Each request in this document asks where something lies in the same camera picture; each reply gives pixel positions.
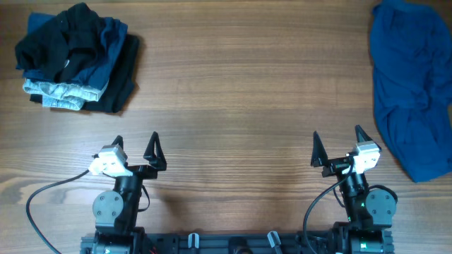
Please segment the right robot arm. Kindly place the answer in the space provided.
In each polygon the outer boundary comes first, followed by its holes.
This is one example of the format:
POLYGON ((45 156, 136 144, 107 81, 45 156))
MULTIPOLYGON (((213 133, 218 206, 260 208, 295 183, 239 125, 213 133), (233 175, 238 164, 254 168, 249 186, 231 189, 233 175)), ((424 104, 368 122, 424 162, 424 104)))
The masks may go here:
POLYGON ((340 254, 390 254, 395 252, 392 233, 398 196, 382 185, 370 186, 365 172, 376 167, 381 147, 371 139, 361 126, 355 126, 357 142, 344 157, 330 159, 317 132, 313 133, 311 166, 321 167, 322 177, 334 176, 337 182, 324 190, 310 204, 303 220, 303 238, 313 253, 340 254), (310 237, 307 221, 317 202, 326 194, 339 193, 347 214, 346 222, 336 222, 326 233, 326 242, 310 237))

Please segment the black folded garment bottom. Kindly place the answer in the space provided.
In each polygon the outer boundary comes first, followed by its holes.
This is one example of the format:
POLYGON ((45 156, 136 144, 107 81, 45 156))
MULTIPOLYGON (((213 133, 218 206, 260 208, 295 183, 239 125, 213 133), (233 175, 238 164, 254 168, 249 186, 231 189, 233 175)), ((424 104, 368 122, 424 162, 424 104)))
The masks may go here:
MULTIPOLYGON (((98 102, 86 102, 81 110, 117 113, 121 111, 135 88, 132 81, 140 40, 127 35, 115 66, 109 77, 107 89, 98 102)), ((41 95, 30 95, 30 101, 42 105, 41 95)))

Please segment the black folded garment top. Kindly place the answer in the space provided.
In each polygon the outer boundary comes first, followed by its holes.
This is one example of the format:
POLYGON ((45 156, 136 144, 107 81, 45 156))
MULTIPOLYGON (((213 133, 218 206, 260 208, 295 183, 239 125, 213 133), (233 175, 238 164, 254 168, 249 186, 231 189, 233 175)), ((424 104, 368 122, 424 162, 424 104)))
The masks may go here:
POLYGON ((100 42, 105 27, 86 4, 76 4, 26 35, 15 47, 17 63, 56 83, 70 80, 105 54, 100 42))

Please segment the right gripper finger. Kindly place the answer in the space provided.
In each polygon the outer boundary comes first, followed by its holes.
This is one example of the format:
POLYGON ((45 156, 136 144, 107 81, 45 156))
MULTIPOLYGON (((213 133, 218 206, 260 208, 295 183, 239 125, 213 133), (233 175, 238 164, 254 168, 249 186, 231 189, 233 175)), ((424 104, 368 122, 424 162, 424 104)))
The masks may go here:
POLYGON ((355 134, 357 138, 356 150, 381 150, 381 147, 367 135, 360 125, 355 126, 355 134))
POLYGON ((321 142, 319 134, 314 131, 313 133, 313 150, 311 154, 311 166, 312 167, 325 167, 328 166, 328 155, 321 142))

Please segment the light grey folded garment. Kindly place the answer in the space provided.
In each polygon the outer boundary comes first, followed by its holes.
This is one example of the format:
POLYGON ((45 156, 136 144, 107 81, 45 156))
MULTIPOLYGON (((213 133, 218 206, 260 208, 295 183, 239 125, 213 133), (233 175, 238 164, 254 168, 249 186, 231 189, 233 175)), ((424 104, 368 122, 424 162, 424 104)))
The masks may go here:
POLYGON ((89 85, 26 79, 23 90, 30 95, 41 95, 43 107, 79 111, 86 102, 98 102, 107 89, 107 84, 98 90, 89 85))

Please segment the black folded garment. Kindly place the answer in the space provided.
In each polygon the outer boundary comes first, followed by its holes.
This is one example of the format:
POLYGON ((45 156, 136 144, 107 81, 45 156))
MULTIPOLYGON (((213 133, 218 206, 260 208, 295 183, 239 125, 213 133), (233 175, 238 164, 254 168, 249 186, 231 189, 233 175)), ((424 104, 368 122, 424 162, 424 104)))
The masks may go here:
MULTIPOLYGON (((121 111, 135 88, 132 81, 140 40, 127 35, 115 66, 109 77, 107 89, 98 102, 86 102, 81 110, 117 113, 121 111)), ((42 105, 41 95, 30 95, 30 101, 42 105)))
POLYGON ((15 47, 17 63, 56 83, 70 80, 105 54, 100 42, 105 27, 86 4, 76 4, 26 35, 15 47))

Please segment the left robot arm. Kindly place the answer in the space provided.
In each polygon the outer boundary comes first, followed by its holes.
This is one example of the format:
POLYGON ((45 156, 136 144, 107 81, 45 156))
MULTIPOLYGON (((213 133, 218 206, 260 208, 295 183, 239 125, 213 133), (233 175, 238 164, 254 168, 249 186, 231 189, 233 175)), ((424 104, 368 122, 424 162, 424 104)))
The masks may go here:
POLYGON ((114 179, 114 188, 99 194, 93 203, 95 237, 89 253, 132 254, 150 253, 152 246, 145 230, 136 225, 142 195, 147 195, 143 182, 156 179, 160 171, 167 169, 159 135, 153 132, 145 149, 147 164, 130 166, 124 152, 124 141, 119 135, 111 145, 105 145, 94 155, 89 171, 114 179))

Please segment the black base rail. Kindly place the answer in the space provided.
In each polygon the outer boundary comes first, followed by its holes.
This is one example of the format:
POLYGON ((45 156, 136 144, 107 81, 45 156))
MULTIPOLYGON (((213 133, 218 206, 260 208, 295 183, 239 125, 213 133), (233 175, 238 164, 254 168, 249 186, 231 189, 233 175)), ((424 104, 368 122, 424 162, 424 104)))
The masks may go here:
POLYGON ((395 252, 389 231, 351 232, 347 236, 327 231, 312 231, 305 238, 302 232, 279 234, 148 234, 132 236, 94 236, 81 239, 81 253, 374 253, 395 252))

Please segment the navy blue folded garment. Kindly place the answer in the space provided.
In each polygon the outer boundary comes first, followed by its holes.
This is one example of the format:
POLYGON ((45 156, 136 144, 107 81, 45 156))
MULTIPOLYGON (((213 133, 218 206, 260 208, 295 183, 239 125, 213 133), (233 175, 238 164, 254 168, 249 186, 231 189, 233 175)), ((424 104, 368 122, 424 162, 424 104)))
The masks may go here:
MULTIPOLYGON (((45 13, 31 13, 28 18, 28 34, 34 32, 53 17, 45 13)), ((104 53, 101 54, 100 59, 94 66, 84 68, 74 78, 62 82, 87 85, 97 90, 102 90, 107 84, 126 39, 128 25, 122 23, 119 19, 110 17, 103 18, 103 20, 106 26, 100 33, 100 44, 104 49, 104 53)), ((24 71, 23 77, 32 80, 53 82, 45 78, 44 74, 36 69, 24 71)))

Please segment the blue polo shirt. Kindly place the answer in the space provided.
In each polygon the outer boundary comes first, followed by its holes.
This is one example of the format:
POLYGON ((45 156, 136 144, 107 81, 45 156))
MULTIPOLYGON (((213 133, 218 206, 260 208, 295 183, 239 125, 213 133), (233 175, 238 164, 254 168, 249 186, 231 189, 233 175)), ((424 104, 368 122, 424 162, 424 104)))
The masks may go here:
POLYGON ((372 11, 374 118, 414 182, 451 172, 451 31, 431 7, 382 1, 372 11))

